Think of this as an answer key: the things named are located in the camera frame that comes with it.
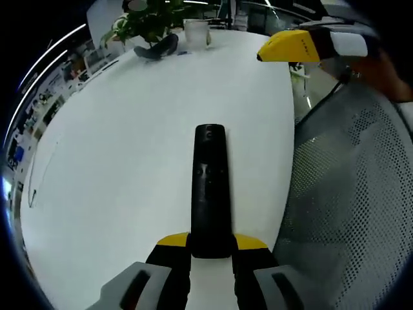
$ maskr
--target white table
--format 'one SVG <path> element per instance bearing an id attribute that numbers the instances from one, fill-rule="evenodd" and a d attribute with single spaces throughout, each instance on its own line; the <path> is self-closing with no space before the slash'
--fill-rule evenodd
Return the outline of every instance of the white table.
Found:
<path id="1" fill-rule="evenodd" d="M 274 246 L 292 168 L 288 66 L 256 60 L 267 37 L 221 30 L 212 40 L 207 51 L 158 62 L 124 54 L 49 124 L 34 163 L 34 207 L 27 177 L 21 224 L 37 279 L 58 309 L 94 303 L 103 284 L 144 262 L 159 239 L 189 230 L 199 124 L 227 130 L 235 232 Z M 187 309 L 197 301 L 196 309 L 209 308 L 211 299 L 234 306 L 225 300 L 233 287 L 220 287 L 233 283 L 230 261 L 212 264 L 226 278 L 204 284 L 213 273 L 193 261 Z M 206 285 L 222 296 L 207 301 Z"/>

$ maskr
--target ceiling light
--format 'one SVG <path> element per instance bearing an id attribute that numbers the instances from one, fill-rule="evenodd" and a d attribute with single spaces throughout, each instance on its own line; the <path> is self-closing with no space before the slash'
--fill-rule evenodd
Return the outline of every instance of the ceiling light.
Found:
<path id="1" fill-rule="evenodd" d="M 26 75 L 24 76 L 24 78 L 21 80 L 19 86 L 17 89 L 20 88 L 20 86 L 23 84 L 23 82 L 25 81 L 25 79 L 28 77 L 28 75 L 31 73 L 31 71 L 33 71 L 34 67 L 37 66 L 37 64 L 43 59 L 45 58 L 45 56 L 47 54 L 50 53 L 51 50 L 53 50 L 57 45 L 59 45 L 60 43 L 62 43 L 65 39 L 67 39 L 68 37 L 70 37 L 72 34 L 74 34 L 75 32 L 79 31 L 80 29 L 84 28 L 86 26 L 86 24 L 83 24 L 79 27 L 77 27 L 76 29 L 73 29 L 71 32 L 69 32 L 67 35 L 65 35 L 64 37 L 62 37 L 60 40 L 58 40 L 56 43 L 54 43 L 42 56 L 40 56 L 40 58 L 34 63 L 34 65 L 32 65 L 32 68 L 29 69 L 29 71 L 26 73 Z"/>
<path id="2" fill-rule="evenodd" d="M 196 3 L 198 5 L 207 5 L 207 2 L 203 2 L 203 1 L 193 1 L 193 0 L 183 0 L 183 2 L 185 3 Z"/>
<path id="3" fill-rule="evenodd" d="M 310 109 L 312 109 L 312 107 L 311 107 L 311 102 L 310 102 L 310 98 L 309 98 L 309 97 L 307 97 L 307 103 L 308 103 L 308 106 L 310 107 Z"/>
<path id="4" fill-rule="evenodd" d="M 265 3 L 266 3 L 267 6 L 269 7 L 269 9 L 272 11 L 272 13 L 274 13 L 274 15 L 277 17 L 277 19 L 279 19 L 278 15 L 277 15 L 277 13 L 276 13 L 276 10 L 275 10 L 274 8 L 272 8 L 272 5 L 271 5 L 270 1 L 269 1 L 269 0 L 265 0 Z"/>

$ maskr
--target wall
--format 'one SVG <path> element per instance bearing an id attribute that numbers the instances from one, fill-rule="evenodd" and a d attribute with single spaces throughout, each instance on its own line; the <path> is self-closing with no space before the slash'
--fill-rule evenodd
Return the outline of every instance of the wall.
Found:
<path id="1" fill-rule="evenodd" d="M 123 14 L 122 0 L 96 0 L 86 13 L 90 35 L 95 48 L 99 48 L 102 36 L 113 22 Z"/>
<path id="2" fill-rule="evenodd" d="M 42 94 L 48 87 L 49 83 L 56 78 L 61 73 L 61 65 L 57 66 L 53 71 L 51 71 L 49 74 L 47 74 L 47 77 L 41 82 L 41 84 L 37 88 L 37 92 L 35 93 L 35 96 L 33 97 L 33 100 L 38 100 L 39 95 Z M 30 110 L 30 107 L 32 106 L 32 102 L 26 106 L 26 113 Z"/>

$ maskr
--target potted plant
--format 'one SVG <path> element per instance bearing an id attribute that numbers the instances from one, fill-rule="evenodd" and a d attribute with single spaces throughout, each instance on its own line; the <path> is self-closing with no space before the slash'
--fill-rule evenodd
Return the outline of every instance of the potted plant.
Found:
<path id="1" fill-rule="evenodd" d="M 211 10 L 211 6 L 202 6 L 202 11 Z M 147 0 L 146 8 L 123 14 L 115 21 L 112 29 L 101 39 L 107 46 L 110 40 L 125 44 L 127 39 L 141 36 L 150 46 L 158 43 L 173 28 L 183 28 L 183 20 L 193 18 L 200 13 L 196 6 L 184 5 L 183 0 Z"/>

